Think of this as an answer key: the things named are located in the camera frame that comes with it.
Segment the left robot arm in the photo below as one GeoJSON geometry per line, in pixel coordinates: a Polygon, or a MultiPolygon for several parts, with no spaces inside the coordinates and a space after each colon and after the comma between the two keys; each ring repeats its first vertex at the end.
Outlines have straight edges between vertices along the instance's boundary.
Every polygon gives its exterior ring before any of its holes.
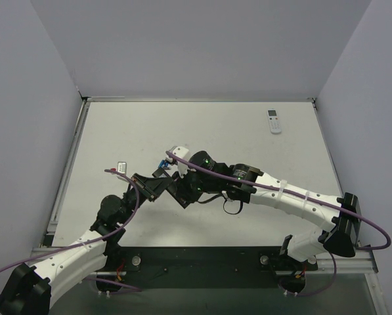
{"type": "Polygon", "coordinates": [[[118,242],[125,226],[145,201],[155,201],[173,182],[169,175],[121,177],[130,188],[122,197],[104,197],[96,221],[75,242],[41,255],[41,261],[31,266],[21,262],[12,271],[0,294],[0,314],[48,314],[61,296],[88,275],[118,266],[118,242]]]}

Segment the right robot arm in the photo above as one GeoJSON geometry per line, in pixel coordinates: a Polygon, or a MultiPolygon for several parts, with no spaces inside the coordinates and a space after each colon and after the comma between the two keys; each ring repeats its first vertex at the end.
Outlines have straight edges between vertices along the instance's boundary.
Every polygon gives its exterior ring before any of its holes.
{"type": "Polygon", "coordinates": [[[205,151],[190,155],[187,149],[177,147],[168,152],[167,159],[177,165],[177,193],[188,202],[197,201],[203,193],[215,194],[240,205],[273,207],[313,224],[310,231],[285,237],[284,255],[301,263],[325,252],[355,256],[360,224],[355,217],[354,195],[315,193],[246,164],[218,163],[205,151]]]}

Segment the black remote control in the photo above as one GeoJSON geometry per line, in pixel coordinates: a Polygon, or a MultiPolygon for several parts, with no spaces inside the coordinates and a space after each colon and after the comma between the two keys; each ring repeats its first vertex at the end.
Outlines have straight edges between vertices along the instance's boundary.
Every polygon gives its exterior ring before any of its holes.
{"type": "Polygon", "coordinates": [[[170,184],[167,188],[167,191],[169,192],[169,194],[173,197],[173,199],[183,208],[186,209],[189,205],[188,201],[182,196],[180,195],[177,185],[175,182],[173,182],[172,184],[170,184]]]}

